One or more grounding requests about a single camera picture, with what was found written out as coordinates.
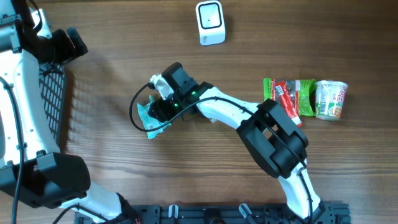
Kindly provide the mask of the teal tissue pack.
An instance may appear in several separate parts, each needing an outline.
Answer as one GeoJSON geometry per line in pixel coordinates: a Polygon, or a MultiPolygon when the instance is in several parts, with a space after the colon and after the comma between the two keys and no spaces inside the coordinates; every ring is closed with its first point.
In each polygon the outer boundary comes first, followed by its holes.
{"type": "MultiPolygon", "coordinates": [[[[150,102],[144,106],[140,105],[139,103],[137,104],[137,110],[139,113],[139,117],[144,125],[144,129],[154,129],[157,128],[158,126],[161,126],[164,124],[164,122],[158,121],[155,118],[152,118],[149,116],[148,112],[150,109],[150,105],[153,104],[154,98],[150,95],[149,96],[150,102]]],[[[164,130],[167,128],[167,126],[171,126],[171,124],[168,124],[164,126],[163,128],[160,128],[155,131],[151,132],[146,132],[148,139],[154,139],[156,135],[164,132],[164,130]]]]}

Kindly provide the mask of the red snack stick packet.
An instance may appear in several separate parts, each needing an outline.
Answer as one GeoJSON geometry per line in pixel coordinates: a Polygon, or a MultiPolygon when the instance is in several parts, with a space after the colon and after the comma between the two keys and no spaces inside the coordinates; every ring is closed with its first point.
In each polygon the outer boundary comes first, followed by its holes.
{"type": "Polygon", "coordinates": [[[287,88],[286,82],[282,81],[275,84],[275,91],[279,96],[280,104],[289,116],[289,118],[298,126],[302,125],[302,121],[299,118],[299,114],[295,109],[294,102],[290,96],[289,89],[287,88]]]}

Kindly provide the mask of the green gummy candy bag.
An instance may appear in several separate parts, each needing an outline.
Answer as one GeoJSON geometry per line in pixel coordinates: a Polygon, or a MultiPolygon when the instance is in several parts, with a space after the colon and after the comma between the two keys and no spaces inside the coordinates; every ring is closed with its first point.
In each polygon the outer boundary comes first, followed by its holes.
{"type": "Polygon", "coordinates": [[[312,101],[313,97],[315,96],[316,80],[284,80],[264,78],[263,93],[265,100],[270,98],[278,103],[280,102],[280,96],[276,90],[276,84],[280,82],[285,82],[299,116],[315,116],[315,107],[312,106],[312,101]]]}

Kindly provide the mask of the instant noodle cup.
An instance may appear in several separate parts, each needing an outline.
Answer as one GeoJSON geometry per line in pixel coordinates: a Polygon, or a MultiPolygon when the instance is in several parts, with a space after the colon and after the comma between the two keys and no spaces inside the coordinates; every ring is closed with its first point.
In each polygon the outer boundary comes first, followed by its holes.
{"type": "Polygon", "coordinates": [[[336,121],[341,118],[348,85],[334,80],[316,82],[315,116],[318,119],[336,121]]]}

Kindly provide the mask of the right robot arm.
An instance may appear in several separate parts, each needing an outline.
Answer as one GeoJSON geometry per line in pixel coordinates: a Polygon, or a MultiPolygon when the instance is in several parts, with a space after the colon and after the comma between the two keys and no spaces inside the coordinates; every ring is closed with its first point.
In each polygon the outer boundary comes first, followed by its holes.
{"type": "Polygon", "coordinates": [[[197,83],[178,62],[153,75],[148,86],[160,94],[150,106],[151,118],[166,126],[186,112],[200,113],[235,129],[257,165],[279,180],[290,211],[315,222],[322,201],[307,171],[308,139],[276,101],[239,100],[211,83],[197,83]]]}

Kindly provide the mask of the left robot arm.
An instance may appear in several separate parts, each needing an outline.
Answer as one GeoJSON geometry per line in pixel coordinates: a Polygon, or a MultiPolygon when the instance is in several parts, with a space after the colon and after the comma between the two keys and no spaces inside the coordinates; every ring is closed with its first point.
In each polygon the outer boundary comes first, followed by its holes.
{"type": "Polygon", "coordinates": [[[65,64],[88,51],[73,27],[51,31],[33,1],[1,2],[1,190],[17,208],[74,210],[92,223],[139,223],[120,194],[90,178],[84,160],[54,136],[65,64]]]}

